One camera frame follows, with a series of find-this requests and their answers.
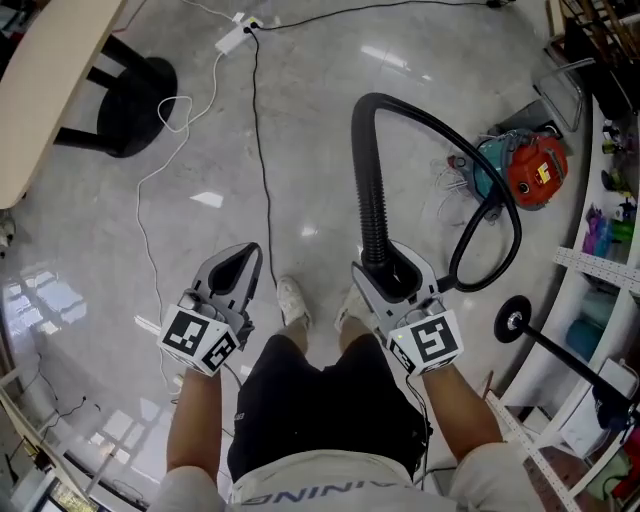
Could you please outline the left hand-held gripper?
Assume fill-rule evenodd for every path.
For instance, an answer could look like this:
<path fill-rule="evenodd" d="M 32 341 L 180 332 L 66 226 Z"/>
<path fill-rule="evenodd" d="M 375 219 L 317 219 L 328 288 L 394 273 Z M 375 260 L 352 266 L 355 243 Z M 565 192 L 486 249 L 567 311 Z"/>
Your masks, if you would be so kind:
<path fill-rule="evenodd" d="M 244 311 L 254 298 L 262 263 L 259 244 L 237 244 L 207 259 L 196 272 L 193 289 L 169 306 L 157 346 L 187 368 L 206 376 L 218 373 L 244 349 L 253 331 Z M 197 291 L 214 297 L 214 303 Z"/>

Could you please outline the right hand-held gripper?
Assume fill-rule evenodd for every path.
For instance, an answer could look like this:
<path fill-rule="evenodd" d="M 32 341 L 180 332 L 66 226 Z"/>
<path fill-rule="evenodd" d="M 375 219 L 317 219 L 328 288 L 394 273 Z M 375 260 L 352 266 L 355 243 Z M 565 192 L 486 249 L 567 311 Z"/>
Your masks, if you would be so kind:
<path fill-rule="evenodd" d="M 438 291 L 434 269 L 409 246 L 391 240 L 394 278 L 403 300 L 426 300 L 383 330 L 383 347 L 409 376 L 420 376 L 451 364 L 464 351 L 453 310 L 446 309 Z M 396 315 L 397 302 L 362 264 L 353 262 L 351 275 L 371 311 L 378 318 Z"/>

